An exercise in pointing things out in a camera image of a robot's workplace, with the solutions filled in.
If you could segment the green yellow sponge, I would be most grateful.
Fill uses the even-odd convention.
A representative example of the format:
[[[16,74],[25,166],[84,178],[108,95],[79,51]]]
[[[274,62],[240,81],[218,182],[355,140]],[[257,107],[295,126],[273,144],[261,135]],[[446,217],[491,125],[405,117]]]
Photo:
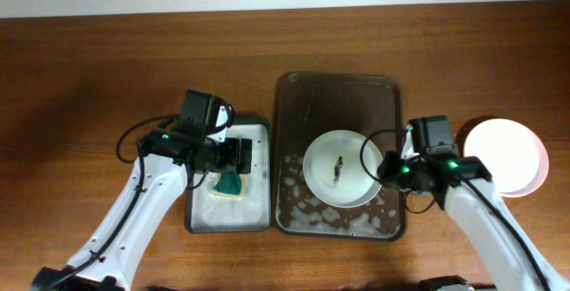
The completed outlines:
[[[240,199],[245,194],[246,181],[242,174],[219,174],[211,193],[221,198]]]

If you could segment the pale green stained plate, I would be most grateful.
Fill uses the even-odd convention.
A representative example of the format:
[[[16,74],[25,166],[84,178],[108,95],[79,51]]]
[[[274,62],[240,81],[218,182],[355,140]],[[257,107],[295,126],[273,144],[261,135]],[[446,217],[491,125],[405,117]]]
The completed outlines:
[[[303,176],[310,191],[322,202],[353,208],[372,200],[381,184],[370,176],[383,157],[365,137],[348,130],[320,135],[304,155]]]

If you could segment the cream white plate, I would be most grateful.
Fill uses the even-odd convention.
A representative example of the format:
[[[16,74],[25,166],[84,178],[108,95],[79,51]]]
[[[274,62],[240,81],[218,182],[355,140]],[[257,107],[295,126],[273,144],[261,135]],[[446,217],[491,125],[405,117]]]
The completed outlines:
[[[501,194],[501,187],[496,182],[506,179],[509,164],[513,160],[509,147],[514,141],[525,138],[530,132],[533,133],[525,125],[513,120],[504,118],[485,120],[468,132],[463,144],[463,155],[477,157],[483,162]]]

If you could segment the pink white plate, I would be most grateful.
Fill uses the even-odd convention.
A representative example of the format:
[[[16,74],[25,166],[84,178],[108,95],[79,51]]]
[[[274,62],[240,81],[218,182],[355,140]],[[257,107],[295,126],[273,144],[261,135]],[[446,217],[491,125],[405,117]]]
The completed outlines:
[[[520,198],[538,190],[545,182],[549,171],[549,157],[540,138],[530,132],[525,138],[514,141],[509,147],[513,154],[506,179],[496,182],[501,195]]]

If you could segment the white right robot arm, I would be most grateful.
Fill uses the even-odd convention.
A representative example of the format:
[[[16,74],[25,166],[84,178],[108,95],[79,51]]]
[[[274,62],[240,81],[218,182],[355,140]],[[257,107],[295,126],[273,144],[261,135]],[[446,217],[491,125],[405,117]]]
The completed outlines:
[[[401,158],[390,151],[377,169],[382,184],[432,195],[461,228],[499,290],[567,290],[507,208],[489,171],[475,157]]]

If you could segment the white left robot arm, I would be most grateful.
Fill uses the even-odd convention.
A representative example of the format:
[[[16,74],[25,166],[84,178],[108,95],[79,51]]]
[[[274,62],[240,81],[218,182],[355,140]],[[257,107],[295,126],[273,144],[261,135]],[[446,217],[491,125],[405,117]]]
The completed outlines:
[[[33,290],[128,290],[168,209],[200,182],[195,176],[248,174],[253,142],[195,137],[157,128],[137,144],[130,180],[84,246],[61,270],[44,267]]]

